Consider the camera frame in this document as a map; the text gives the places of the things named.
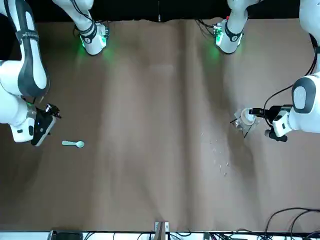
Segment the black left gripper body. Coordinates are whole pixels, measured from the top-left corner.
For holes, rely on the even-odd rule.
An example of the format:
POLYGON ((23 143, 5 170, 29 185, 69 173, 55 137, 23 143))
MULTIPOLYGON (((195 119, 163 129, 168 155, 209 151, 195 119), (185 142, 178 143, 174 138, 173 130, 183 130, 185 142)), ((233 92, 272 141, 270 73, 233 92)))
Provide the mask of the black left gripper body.
POLYGON ((264 118, 265 119, 275 119, 280 111, 290 112, 292 105, 284 104, 284 105, 273 105, 269 109, 264 110, 264 118))

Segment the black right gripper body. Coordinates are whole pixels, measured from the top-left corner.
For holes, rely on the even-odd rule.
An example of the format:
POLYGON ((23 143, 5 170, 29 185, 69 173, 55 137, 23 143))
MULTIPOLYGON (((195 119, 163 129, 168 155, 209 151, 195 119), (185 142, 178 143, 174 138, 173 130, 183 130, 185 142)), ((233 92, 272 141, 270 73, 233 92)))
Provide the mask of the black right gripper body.
POLYGON ((57 118, 55 116, 37 108, 31 144, 35 147, 39 147, 50 133, 56 121, 57 118))

